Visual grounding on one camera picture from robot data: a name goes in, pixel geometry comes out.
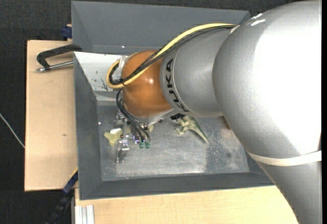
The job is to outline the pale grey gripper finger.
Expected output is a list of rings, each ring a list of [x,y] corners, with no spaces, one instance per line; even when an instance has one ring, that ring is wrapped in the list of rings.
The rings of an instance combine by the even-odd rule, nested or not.
[[[124,162],[128,152],[130,151],[130,147],[128,144],[128,140],[122,141],[122,147],[121,147],[121,162]]]
[[[119,140],[116,147],[116,163],[121,163],[122,161],[122,142]]]

